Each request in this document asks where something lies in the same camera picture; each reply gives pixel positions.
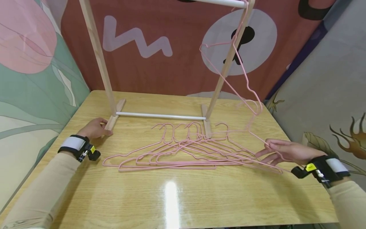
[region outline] yellow label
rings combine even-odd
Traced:
[[[310,171],[313,171],[313,170],[316,170],[317,168],[315,167],[315,165],[313,163],[310,163],[308,165],[306,165],[306,171],[310,172]]]

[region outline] hand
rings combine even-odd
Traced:
[[[326,155],[326,153],[320,150],[291,141],[266,139],[266,143],[267,144],[264,144],[265,149],[256,153],[255,157],[258,158],[263,155],[270,154],[261,160],[261,162],[271,162],[270,165],[273,166],[283,161],[291,161],[297,163],[298,165],[306,165],[313,158]]]
[[[103,118],[95,118],[84,126],[77,135],[88,137],[90,140],[101,137],[102,135],[111,136],[113,134],[112,131],[104,129],[107,122]]]

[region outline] beige sleeve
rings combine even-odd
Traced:
[[[57,154],[19,197],[0,228],[49,228],[79,165],[74,157]]]
[[[328,190],[343,229],[360,229],[366,226],[366,193],[354,181],[331,187]]]

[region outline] wooden table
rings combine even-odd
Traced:
[[[114,95],[116,100],[127,99],[125,112],[200,116],[200,104],[210,101],[125,92]],[[213,131],[218,130],[214,124],[219,122],[235,129],[245,127],[250,111],[237,104],[238,100],[217,101],[211,116]],[[91,119],[109,116],[105,92],[93,91],[1,214],[0,224],[65,138]],[[159,122],[182,121],[120,117],[113,136],[93,143],[101,151],[102,160],[127,153],[157,142],[161,132],[150,128]],[[267,109],[251,130],[261,138],[288,139]],[[231,138],[252,151],[263,148],[263,143],[248,133],[231,134]],[[279,175],[244,166],[119,173],[116,168],[103,167],[102,160],[86,160],[79,167],[53,228],[214,228],[337,221],[326,190],[312,176],[300,180],[291,173]],[[281,167],[290,170],[294,164],[282,163]]]

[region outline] wooden clothes rack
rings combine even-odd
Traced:
[[[123,106],[126,103],[126,99],[120,100],[117,104],[115,102],[113,92],[112,92],[111,82],[109,80],[107,66],[106,66],[105,60],[104,60],[103,49],[102,49],[102,46],[101,46],[101,43],[99,40],[97,27],[96,27],[95,20],[93,17],[92,7],[90,6],[90,1],[89,0],[79,0],[79,1],[80,1],[83,15],[84,15],[86,27],[88,29],[91,44],[93,46],[93,50],[95,53],[95,58],[98,63],[100,75],[102,76],[105,92],[107,94],[107,98],[108,98],[108,102],[109,102],[109,107],[110,107],[111,113],[112,113],[111,117],[108,120],[107,125],[105,126],[105,129],[112,130],[120,115],[135,116],[135,117],[156,117],[156,118],[201,120],[201,121],[203,121],[203,126],[205,129],[206,137],[211,138],[210,116],[212,114],[216,100],[218,99],[220,91],[224,84],[224,79],[221,77],[219,78],[217,85],[216,85],[215,92],[211,98],[210,105],[208,107],[205,104],[201,105],[202,116],[199,116],[199,117],[185,116],[185,115],[144,114],[144,113],[122,112]],[[244,20],[244,21],[243,21],[241,27],[236,31],[237,38],[235,40],[235,43],[233,44],[233,42],[234,42],[234,39],[233,39],[231,41],[232,43],[230,45],[228,54],[226,56],[226,60],[232,60],[235,55],[235,50],[238,48],[239,42],[242,39],[245,27],[248,24],[249,16],[253,9],[255,0],[247,0],[248,4],[245,4],[245,2],[239,1],[239,0],[198,0],[198,1],[219,4],[219,5],[227,5],[227,6],[232,6],[232,7],[247,8],[246,11],[245,10],[243,11],[243,14],[241,16],[240,22],[242,20]],[[228,76],[231,64],[232,64],[232,61],[225,61],[225,64],[221,70],[221,75],[224,78],[226,78]]]

